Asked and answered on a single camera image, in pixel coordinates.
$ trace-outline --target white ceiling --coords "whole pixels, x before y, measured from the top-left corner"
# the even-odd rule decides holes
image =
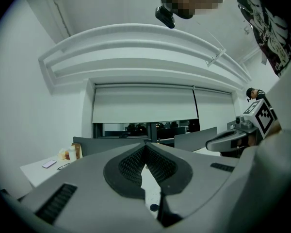
[[[160,0],[54,0],[58,5],[69,33],[118,23],[145,23],[164,26],[155,18],[155,8]],[[183,20],[175,16],[176,29],[198,36],[220,47],[211,32],[227,49],[227,54],[237,62],[257,48],[251,30],[248,35],[244,28],[249,28],[236,0],[225,0],[216,11],[206,15],[194,16]]]

